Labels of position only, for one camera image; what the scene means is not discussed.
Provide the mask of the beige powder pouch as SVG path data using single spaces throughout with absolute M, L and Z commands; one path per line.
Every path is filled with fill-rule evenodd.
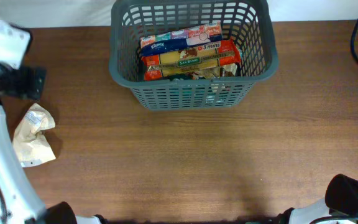
M 34 167 L 56 159 L 43 132 L 55 127 L 52 115 L 34 103 L 14 131 L 13 148 L 21 167 Z

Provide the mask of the San Remo spaghetti packet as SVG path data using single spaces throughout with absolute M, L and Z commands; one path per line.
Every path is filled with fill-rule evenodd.
M 144 79 L 151 81 L 225 65 L 238 65 L 241 63 L 241 56 L 232 40 L 221 40 L 145 56 L 142 61 L 146 67 Z

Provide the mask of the Kleenex tissue multipack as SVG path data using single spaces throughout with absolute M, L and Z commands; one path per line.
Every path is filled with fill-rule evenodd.
M 223 39 L 220 22 L 140 38 L 141 56 L 158 55 Z

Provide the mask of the beige brown snack pouch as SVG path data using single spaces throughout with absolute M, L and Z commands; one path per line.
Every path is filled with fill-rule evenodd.
M 220 67 L 206 68 L 194 72 L 187 72 L 177 75 L 177 79 L 181 80 L 199 80 L 199 79 L 215 79 L 222 77 L 235 77 L 237 72 L 237 64 L 232 63 Z

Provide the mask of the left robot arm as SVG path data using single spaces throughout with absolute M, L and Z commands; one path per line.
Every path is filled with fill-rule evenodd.
M 45 69 L 22 65 L 31 43 L 30 30 L 0 19 L 0 97 L 38 100 L 42 96 Z M 107 223 L 101 215 L 76 216 L 66 202 L 46 208 L 14 152 L 1 99 L 0 223 Z

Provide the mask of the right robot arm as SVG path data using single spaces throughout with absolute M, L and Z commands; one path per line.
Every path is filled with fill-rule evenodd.
M 330 181 L 324 198 L 303 208 L 290 208 L 273 224 L 358 223 L 358 180 L 338 174 Z

